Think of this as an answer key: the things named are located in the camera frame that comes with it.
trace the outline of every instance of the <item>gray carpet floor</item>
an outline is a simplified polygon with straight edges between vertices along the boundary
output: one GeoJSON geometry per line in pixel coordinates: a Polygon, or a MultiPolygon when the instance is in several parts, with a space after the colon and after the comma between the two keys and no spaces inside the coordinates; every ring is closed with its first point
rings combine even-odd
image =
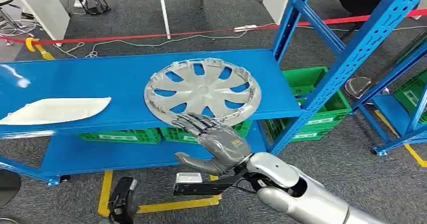
{"type": "MultiPolygon", "coordinates": [[[[163,20],[158,0],[108,0],[112,11],[90,17],[73,15],[66,38],[163,33],[163,20]]],[[[272,22],[257,0],[205,0],[205,9],[198,9],[197,0],[166,0],[172,32],[263,25],[272,22]]],[[[323,18],[346,16],[337,0],[310,0],[310,5],[323,18]]],[[[406,19],[400,27],[425,26],[427,19],[406,19]]],[[[348,28],[349,25],[334,26],[348,28]]],[[[392,59],[421,29],[393,32],[373,55],[358,69],[356,76],[372,77],[392,59]]],[[[179,52],[195,50],[269,47],[273,30],[249,32],[240,39],[194,38],[162,47],[136,47],[112,43],[97,47],[100,56],[179,52]]],[[[45,38],[37,31],[37,37],[45,38]]],[[[229,36],[218,33],[215,36],[229,36]]],[[[165,39],[133,40],[136,43],[161,43],[165,39]]],[[[65,50],[73,48],[65,45],[65,50]]],[[[73,54],[85,56],[87,44],[73,54]]],[[[55,57],[68,57],[47,47],[55,57]]],[[[22,49],[16,60],[39,59],[37,54],[22,49]]],[[[283,69],[326,65],[335,60],[331,50],[311,29],[297,29],[281,63],[283,69]]],[[[395,88],[425,68],[422,60],[414,69],[396,81],[395,88]]],[[[370,153],[382,141],[360,114],[346,117],[335,129],[318,141],[293,142],[279,157],[299,167],[322,182],[329,190],[369,213],[391,223],[425,223],[427,219],[426,169],[420,168],[404,148],[391,151],[386,157],[370,153]]],[[[39,166],[48,138],[0,141],[0,155],[31,166],[39,166]]],[[[425,151],[421,144],[416,146],[425,151]]],[[[139,180],[139,204],[176,201],[172,195],[174,175],[189,171],[185,167],[162,167],[114,172],[113,183],[121,176],[139,180]]],[[[102,173],[73,175],[69,182],[48,188],[46,183],[22,177],[22,188],[15,199],[0,208],[0,216],[12,217],[20,223],[98,223],[97,205],[102,173]]],[[[234,189],[227,190],[217,206],[140,214],[135,223],[296,223],[283,214],[263,206],[256,198],[234,189]]]]}

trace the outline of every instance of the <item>green plastic crate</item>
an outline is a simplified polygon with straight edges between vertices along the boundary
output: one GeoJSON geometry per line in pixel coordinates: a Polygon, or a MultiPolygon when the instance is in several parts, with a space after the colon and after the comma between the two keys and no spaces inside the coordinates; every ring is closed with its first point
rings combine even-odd
{"type": "Polygon", "coordinates": [[[104,142],[139,142],[147,144],[159,144],[162,139],[157,128],[145,130],[121,130],[111,132],[81,133],[79,137],[87,141],[104,142]]]}
{"type": "MultiPolygon", "coordinates": [[[[406,109],[409,114],[414,113],[415,108],[418,104],[419,98],[424,90],[424,86],[427,84],[427,69],[421,71],[416,76],[401,85],[397,90],[394,91],[393,95],[402,106],[406,109]]],[[[424,109],[419,123],[427,122],[427,111],[424,109]]]]}
{"type": "MultiPolygon", "coordinates": [[[[236,130],[241,137],[246,137],[251,125],[252,121],[244,121],[233,126],[233,129],[236,130]]],[[[189,142],[198,144],[197,139],[195,137],[193,137],[190,133],[181,128],[161,127],[160,132],[162,133],[163,138],[167,141],[189,142]]]]}
{"type": "MultiPolygon", "coordinates": [[[[295,96],[308,94],[315,89],[322,77],[326,74],[328,68],[324,66],[291,69],[282,71],[289,86],[292,88],[295,96]]],[[[297,101],[303,104],[306,99],[300,98],[297,101]]],[[[309,125],[321,124],[324,128],[333,127],[339,124],[351,111],[351,107],[347,99],[338,90],[332,97],[325,103],[325,105],[307,122],[306,127],[309,125]]]]}
{"type": "MultiPolygon", "coordinates": [[[[286,121],[284,119],[268,119],[265,122],[273,139],[286,128],[286,121]]],[[[332,129],[333,127],[312,126],[311,129],[298,132],[291,142],[319,140],[332,129]]]]}

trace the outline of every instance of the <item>white cable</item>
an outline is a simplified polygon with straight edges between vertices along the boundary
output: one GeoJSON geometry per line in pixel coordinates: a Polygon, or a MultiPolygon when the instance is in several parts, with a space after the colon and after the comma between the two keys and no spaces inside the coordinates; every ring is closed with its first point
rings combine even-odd
{"type": "Polygon", "coordinates": [[[61,49],[60,47],[58,47],[56,44],[53,44],[53,46],[55,46],[57,49],[59,49],[62,53],[67,54],[67,55],[69,55],[69,56],[71,56],[73,58],[76,58],[76,59],[77,59],[77,56],[70,54],[70,52],[73,51],[73,50],[76,50],[76,49],[78,49],[78,48],[80,48],[80,47],[82,47],[84,45],[85,44],[83,42],[80,42],[80,43],[77,44],[76,47],[74,47],[74,48],[72,48],[70,50],[65,51],[65,50],[61,49]]]}
{"type": "MultiPolygon", "coordinates": [[[[275,24],[275,23],[258,26],[258,28],[269,26],[269,25],[273,25],[273,24],[275,24]]],[[[297,26],[297,27],[298,28],[313,29],[313,27],[310,27],[310,26],[297,26]]],[[[397,28],[397,29],[393,29],[393,31],[403,30],[403,29],[416,29],[416,28],[427,28],[427,26],[415,26],[415,27],[397,28]]],[[[349,31],[348,29],[331,29],[331,30],[349,31]]],[[[223,36],[223,37],[214,37],[214,36],[206,36],[206,35],[197,34],[197,35],[192,35],[192,36],[185,37],[185,38],[167,40],[167,41],[165,41],[163,43],[160,43],[160,44],[134,44],[134,43],[129,43],[129,42],[124,41],[124,40],[117,39],[117,40],[112,40],[112,41],[108,41],[108,42],[102,42],[102,43],[96,43],[96,44],[94,44],[93,47],[92,47],[92,51],[89,52],[89,54],[86,55],[85,58],[95,58],[95,57],[98,57],[98,52],[96,51],[96,47],[98,45],[109,44],[109,43],[114,43],[114,42],[121,42],[121,43],[124,43],[124,44],[133,45],[133,46],[141,46],[141,47],[160,47],[160,46],[165,45],[167,43],[178,42],[178,41],[181,41],[181,40],[191,39],[191,38],[195,38],[195,37],[202,37],[202,38],[208,38],[208,39],[239,39],[239,38],[243,37],[248,31],[251,31],[251,30],[246,30],[242,34],[240,34],[239,36],[223,36]]],[[[57,49],[59,49],[62,53],[67,54],[67,55],[69,55],[69,56],[71,56],[73,58],[77,58],[77,56],[72,55],[71,52],[74,51],[74,50],[76,50],[76,49],[78,49],[78,48],[80,48],[80,47],[83,47],[84,45],[85,44],[83,42],[80,42],[80,43],[77,44],[76,47],[74,47],[74,48],[72,48],[70,50],[67,50],[67,51],[61,49],[57,45],[53,45],[53,46],[55,46],[57,49]]]]}
{"type": "Polygon", "coordinates": [[[134,44],[134,43],[129,43],[129,42],[118,39],[118,40],[112,40],[112,41],[108,41],[108,42],[94,44],[94,46],[92,47],[92,51],[88,55],[86,55],[85,58],[98,57],[98,52],[95,50],[96,46],[102,45],[102,44],[109,44],[109,43],[113,43],[113,42],[122,42],[125,44],[134,45],[134,46],[159,47],[159,46],[165,45],[167,43],[177,42],[177,41],[181,41],[181,40],[185,40],[185,39],[191,39],[191,38],[195,38],[195,37],[202,37],[202,38],[208,38],[208,39],[238,39],[238,38],[241,38],[243,35],[245,35],[247,32],[248,32],[248,30],[246,30],[245,32],[243,32],[239,36],[224,36],[224,37],[213,37],[213,36],[206,36],[206,35],[197,34],[197,35],[193,35],[193,36],[185,37],[185,38],[181,38],[181,39],[168,40],[168,41],[165,41],[161,44],[134,44]]]}
{"type": "Polygon", "coordinates": [[[65,10],[67,11],[67,13],[69,13],[69,14],[74,14],[74,15],[85,15],[86,14],[86,12],[84,12],[84,13],[73,13],[73,12],[71,12],[71,10],[69,10],[69,1],[70,0],[67,0],[67,5],[66,5],[66,7],[65,7],[65,10]]]}

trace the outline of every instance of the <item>blue shelving rack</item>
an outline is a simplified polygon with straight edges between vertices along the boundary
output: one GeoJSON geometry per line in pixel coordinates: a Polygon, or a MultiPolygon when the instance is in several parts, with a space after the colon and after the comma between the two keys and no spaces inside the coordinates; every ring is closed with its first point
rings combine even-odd
{"type": "Polygon", "coordinates": [[[0,138],[54,135],[40,168],[0,158],[0,168],[57,185],[62,175],[175,165],[173,152],[197,158],[211,155],[201,146],[163,141],[160,145],[85,142],[81,132],[163,127],[143,102],[143,89],[152,73],[174,61],[215,57],[248,69],[262,88],[262,100],[250,120],[293,118],[273,145],[266,141],[258,121],[247,136],[252,150],[279,153],[307,121],[325,104],[375,48],[420,0],[382,0],[348,46],[307,5],[308,0],[289,0],[273,47],[211,52],[100,57],[6,63],[31,84],[20,88],[10,71],[0,67],[0,118],[27,103],[58,97],[111,97],[100,114],[73,122],[0,126],[0,138]],[[284,79],[279,63],[303,16],[337,55],[335,63],[300,107],[284,79]]]}
{"type": "Polygon", "coordinates": [[[393,95],[378,95],[386,86],[400,77],[425,56],[427,56],[427,40],[424,40],[424,42],[404,60],[397,63],[381,81],[364,93],[352,107],[352,112],[358,109],[360,110],[385,142],[384,145],[373,148],[373,152],[378,156],[385,156],[387,155],[387,151],[402,146],[405,143],[427,142],[427,123],[418,123],[427,103],[427,85],[424,87],[415,111],[411,115],[408,114],[393,95]],[[388,137],[387,133],[379,126],[365,108],[365,104],[370,101],[374,103],[375,107],[398,134],[395,140],[391,140],[388,137]]]}

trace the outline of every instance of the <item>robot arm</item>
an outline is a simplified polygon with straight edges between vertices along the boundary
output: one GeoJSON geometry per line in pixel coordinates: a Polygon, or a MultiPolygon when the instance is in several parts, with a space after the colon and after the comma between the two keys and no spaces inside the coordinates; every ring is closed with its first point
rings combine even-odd
{"type": "Polygon", "coordinates": [[[175,156],[182,164],[209,174],[222,175],[231,169],[235,172],[234,176],[208,183],[202,182],[201,175],[179,173],[174,188],[176,195],[220,194],[244,178],[251,183],[261,202],[305,224],[387,223],[350,206],[321,183],[278,157],[269,153],[251,153],[245,139],[211,118],[197,114],[180,115],[174,124],[191,132],[215,156],[205,162],[177,153],[175,156]]]}

